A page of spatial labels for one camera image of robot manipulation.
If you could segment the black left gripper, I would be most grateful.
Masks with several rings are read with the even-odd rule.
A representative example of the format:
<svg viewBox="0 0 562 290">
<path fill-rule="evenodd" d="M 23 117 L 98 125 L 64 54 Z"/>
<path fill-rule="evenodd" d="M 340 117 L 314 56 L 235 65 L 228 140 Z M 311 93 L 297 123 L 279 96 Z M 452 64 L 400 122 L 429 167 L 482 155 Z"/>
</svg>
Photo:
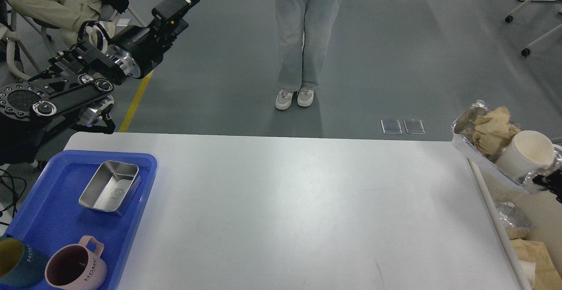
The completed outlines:
<svg viewBox="0 0 562 290">
<path fill-rule="evenodd" d="M 127 26 L 107 40 L 106 55 L 115 63 L 105 74 L 109 80 L 145 77 L 163 61 L 176 36 L 189 26 L 187 12 L 201 0 L 163 0 L 152 9 L 146 27 Z"/>
</svg>

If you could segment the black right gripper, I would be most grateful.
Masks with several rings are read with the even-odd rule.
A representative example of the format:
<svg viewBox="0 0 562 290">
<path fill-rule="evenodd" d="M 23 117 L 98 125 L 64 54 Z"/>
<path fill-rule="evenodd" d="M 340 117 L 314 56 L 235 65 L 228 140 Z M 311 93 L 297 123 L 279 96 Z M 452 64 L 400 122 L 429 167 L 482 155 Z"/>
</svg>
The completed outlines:
<svg viewBox="0 0 562 290">
<path fill-rule="evenodd" d="M 548 176 L 537 175 L 532 179 L 539 191 L 549 191 L 556 195 L 556 200 L 562 203 L 562 173 L 553 172 Z"/>
</svg>

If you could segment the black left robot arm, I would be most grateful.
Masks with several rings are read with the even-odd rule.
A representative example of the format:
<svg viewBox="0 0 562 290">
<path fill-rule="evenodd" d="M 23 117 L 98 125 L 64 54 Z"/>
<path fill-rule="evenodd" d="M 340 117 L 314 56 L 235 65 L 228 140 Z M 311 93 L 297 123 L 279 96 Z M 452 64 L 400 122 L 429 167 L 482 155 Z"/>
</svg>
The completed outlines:
<svg viewBox="0 0 562 290">
<path fill-rule="evenodd" d="M 51 58 L 47 70 L 2 86 L 1 164 L 34 162 L 42 146 L 68 129 L 112 134 L 115 87 L 144 78 L 163 61 L 199 2 L 163 0 L 148 26 L 127 26 L 108 39 L 106 52 L 80 41 Z"/>
</svg>

